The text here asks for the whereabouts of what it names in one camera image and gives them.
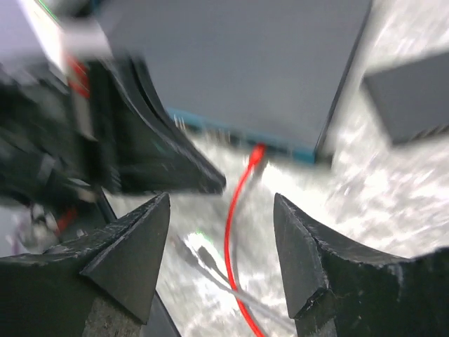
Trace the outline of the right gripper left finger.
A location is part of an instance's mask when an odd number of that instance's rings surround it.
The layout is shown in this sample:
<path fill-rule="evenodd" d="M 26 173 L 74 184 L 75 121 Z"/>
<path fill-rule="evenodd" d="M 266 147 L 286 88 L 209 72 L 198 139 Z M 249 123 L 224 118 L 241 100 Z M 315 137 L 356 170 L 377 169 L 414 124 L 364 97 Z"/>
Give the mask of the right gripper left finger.
<path fill-rule="evenodd" d="M 101 197 L 63 221 L 55 246 L 1 259 L 1 335 L 137 336 L 155 294 L 170 197 L 120 218 Z"/>

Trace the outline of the large black network switch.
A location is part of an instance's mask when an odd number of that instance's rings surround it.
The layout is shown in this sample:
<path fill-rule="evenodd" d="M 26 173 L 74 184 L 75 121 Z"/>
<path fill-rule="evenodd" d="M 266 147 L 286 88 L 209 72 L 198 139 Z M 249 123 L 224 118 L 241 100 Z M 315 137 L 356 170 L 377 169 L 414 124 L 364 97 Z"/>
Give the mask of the large black network switch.
<path fill-rule="evenodd" d="M 170 116 L 314 163 L 370 1 L 101 1 Z"/>

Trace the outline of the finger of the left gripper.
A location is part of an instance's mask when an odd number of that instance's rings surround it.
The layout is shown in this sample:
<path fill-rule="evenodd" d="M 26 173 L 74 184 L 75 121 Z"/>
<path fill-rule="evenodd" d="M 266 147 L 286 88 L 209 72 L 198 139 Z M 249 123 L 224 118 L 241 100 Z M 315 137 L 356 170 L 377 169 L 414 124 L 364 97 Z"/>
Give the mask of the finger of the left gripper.
<path fill-rule="evenodd" d="M 113 194 L 222 193 L 226 178 L 169 117 L 143 60 L 90 61 L 88 80 L 94 184 Z"/>

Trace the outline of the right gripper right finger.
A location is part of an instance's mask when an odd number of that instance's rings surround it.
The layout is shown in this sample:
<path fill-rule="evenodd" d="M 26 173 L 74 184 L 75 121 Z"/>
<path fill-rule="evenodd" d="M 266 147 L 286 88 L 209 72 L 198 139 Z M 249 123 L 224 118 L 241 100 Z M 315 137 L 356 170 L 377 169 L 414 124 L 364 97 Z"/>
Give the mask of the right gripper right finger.
<path fill-rule="evenodd" d="M 448 249 L 402 258 L 314 220 L 281 194 L 274 233 L 299 336 L 447 336 Z"/>

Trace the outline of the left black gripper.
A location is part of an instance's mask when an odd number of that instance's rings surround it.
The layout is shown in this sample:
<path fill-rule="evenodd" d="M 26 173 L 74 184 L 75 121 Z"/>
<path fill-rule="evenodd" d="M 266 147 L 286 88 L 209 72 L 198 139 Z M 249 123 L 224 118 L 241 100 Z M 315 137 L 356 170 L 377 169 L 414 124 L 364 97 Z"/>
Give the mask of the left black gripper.
<path fill-rule="evenodd" d="M 119 191 L 109 70 L 76 62 L 66 79 L 1 72 L 1 195 L 57 209 Z"/>

